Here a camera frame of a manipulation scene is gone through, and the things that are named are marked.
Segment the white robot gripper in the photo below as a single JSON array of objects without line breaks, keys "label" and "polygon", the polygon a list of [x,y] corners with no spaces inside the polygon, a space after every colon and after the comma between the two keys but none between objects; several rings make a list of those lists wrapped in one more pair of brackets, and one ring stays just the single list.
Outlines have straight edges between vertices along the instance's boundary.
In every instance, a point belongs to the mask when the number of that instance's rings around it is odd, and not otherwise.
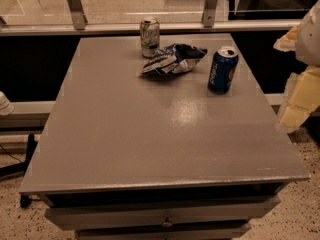
[{"label": "white robot gripper", "polygon": [[281,133],[292,133],[320,106],[320,0],[302,19],[299,27],[292,27],[273,48],[294,51],[296,59],[308,66],[301,74],[291,73],[285,86],[283,102],[275,128]]}]

